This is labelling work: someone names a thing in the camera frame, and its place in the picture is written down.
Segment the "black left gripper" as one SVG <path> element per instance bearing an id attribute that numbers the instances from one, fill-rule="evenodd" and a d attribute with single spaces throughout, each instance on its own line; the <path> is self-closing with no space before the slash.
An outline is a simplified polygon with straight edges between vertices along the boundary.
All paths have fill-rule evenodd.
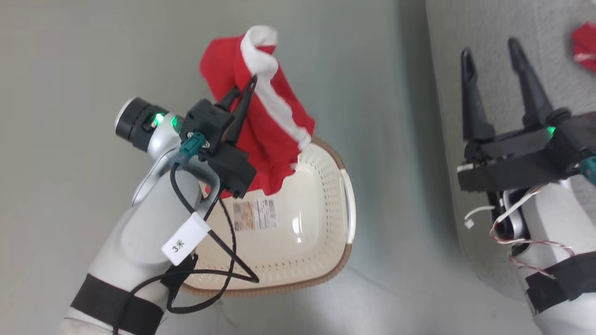
<path id="1" fill-rule="evenodd" d="M 212 104 L 207 99 L 196 103 L 183 120 L 179 132 L 181 141 L 185 142 L 188 139 L 188 134 L 200 132 L 209 143 L 206 150 L 217 150 L 224 132 L 228 129 L 226 143 L 237 143 L 257 81 L 258 75 L 253 75 L 245 89 L 241 91 L 238 87 L 233 87 L 216 104 Z"/>

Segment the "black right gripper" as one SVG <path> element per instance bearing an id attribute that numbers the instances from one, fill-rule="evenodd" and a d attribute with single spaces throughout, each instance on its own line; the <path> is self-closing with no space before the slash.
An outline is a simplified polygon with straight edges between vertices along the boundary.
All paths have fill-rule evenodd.
<path id="1" fill-rule="evenodd" d="M 554 110 L 517 38 L 509 38 L 508 51 L 520 82 L 525 128 L 496 135 L 486 119 L 471 50 L 462 50 L 462 137 L 467 141 L 464 169 L 539 152 L 561 172 L 576 169 L 581 174 L 580 163 L 596 155 L 596 111 L 572 115 L 566 109 Z"/>

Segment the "red garment with white trim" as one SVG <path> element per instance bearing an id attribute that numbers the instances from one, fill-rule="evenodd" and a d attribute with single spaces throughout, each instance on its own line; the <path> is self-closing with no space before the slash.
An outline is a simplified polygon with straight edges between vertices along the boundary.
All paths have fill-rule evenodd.
<path id="1" fill-rule="evenodd" d="M 294 173 L 298 155 L 309 146 L 315 121 L 300 103 L 274 55 L 278 32 L 257 25 L 243 35 L 212 40 L 199 70 L 219 101 L 233 88 L 257 77 L 237 146 L 256 169 L 250 191 L 271 196 Z"/>

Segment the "grey fabric sofa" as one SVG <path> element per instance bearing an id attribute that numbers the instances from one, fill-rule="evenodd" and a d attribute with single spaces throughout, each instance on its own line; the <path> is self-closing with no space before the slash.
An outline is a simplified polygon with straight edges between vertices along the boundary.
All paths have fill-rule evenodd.
<path id="1" fill-rule="evenodd" d="M 483 193 L 460 189 L 456 167 L 464 161 L 461 126 L 460 55 L 468 47 L 488 121 L 496 133 L 522 128 L 519 79 L 508 54 L 509 38 L 519 39 L 553 107 L 573 114 L 596 111 L 596 74 L 573 59 L 572 32 L 596 22 L 592 0 L 427 0 L 433 67 L 438 89 L 456 229 L 461 250 L 475 275 L 489 288 L 518 301 L 523 289 L 507 248 L 489 237 L 489 212 L 464 215 L 487 204 Z"/>

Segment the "printed label sticker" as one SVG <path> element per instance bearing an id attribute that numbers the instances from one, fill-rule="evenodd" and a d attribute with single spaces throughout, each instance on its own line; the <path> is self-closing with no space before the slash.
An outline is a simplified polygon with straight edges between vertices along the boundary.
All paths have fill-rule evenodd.
<path id="1" fill-rule="evenodd" d="M 277 205 L 274 199 L 242 200 L 232 203 L 234 231 L 277 229 Z"/>

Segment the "cream perforated laundry basket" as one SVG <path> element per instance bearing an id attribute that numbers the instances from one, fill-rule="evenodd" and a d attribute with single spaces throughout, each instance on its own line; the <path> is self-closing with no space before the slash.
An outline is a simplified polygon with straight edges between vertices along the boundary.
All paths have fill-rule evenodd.
<path id="1" fill-rule="evenodd" d="M 313 138 L 279 192 L 266 196 L 256 190 L 243 199 L 227 198 L 215 206 L 207 223 L 231 244 L 232 203 L 265 198 L 274 199 L 277 205 L 277 229 L 235 231 L 237 254 L 260 282 L 234 278 L 225 295 L 281 294 L 334 278 L 345 267 L 356 234 L 355 191 L 334 148 Z"/>

